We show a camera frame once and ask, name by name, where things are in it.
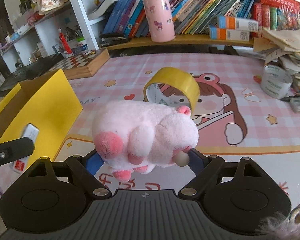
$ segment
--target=yellow box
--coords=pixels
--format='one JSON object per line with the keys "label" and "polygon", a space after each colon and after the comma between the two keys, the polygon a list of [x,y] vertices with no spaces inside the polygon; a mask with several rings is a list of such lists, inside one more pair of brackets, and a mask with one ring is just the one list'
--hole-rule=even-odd
{"label": "yellow box", "polygon": [[27,168],[38,158],[55,158],[82,110],[62,70],[17,84],[0,103],[0,143],[20,138],[31,123],[39,129]]}

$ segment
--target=stack of papers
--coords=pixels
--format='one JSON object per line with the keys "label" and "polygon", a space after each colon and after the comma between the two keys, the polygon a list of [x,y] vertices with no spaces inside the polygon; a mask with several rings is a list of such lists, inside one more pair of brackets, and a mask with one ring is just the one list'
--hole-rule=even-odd
{"label": "stack of papers", "polygon": [[300,94],[300,30],[274,31],[263,29],[263,38],[255,39],[256,49],[268,53],[265,64],[279,58],[293,76],[293,88]]}

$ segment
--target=pink pencil holder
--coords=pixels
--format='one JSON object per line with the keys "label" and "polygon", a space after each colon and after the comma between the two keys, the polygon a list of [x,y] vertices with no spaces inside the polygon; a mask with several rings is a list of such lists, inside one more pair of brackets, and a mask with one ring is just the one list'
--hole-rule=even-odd
{"label": "pink pencil holder", "polygon": [[143,0],[143,5],[152,41],[172,41],[176,35],[169,0]]}

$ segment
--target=plush pig ear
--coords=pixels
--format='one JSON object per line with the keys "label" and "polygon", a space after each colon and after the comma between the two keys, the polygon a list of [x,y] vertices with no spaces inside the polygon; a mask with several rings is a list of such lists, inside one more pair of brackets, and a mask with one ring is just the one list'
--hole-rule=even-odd
{"label": "plush pig ear", "polygon": [[178,113],[185,114],[187,116],[191,116],[191,110],[188,106],[178,106],[176,108],[176,110],[178,111]]}

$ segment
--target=cartoon girl print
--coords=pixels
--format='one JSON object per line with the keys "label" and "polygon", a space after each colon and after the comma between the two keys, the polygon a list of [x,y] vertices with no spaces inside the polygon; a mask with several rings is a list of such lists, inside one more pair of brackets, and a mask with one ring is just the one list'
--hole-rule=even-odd
{"label": "cartoon girl print", "polygon": [[[200,87],[200,96],[191,115],[199,131],[198,146],[226,147],[241,143],[248,130],[232,89],[219,83],[219,77],[212,73],[193,77]],[[173,87],[162,93],[178,97],[181,103],[187,102],[183,93]]]}

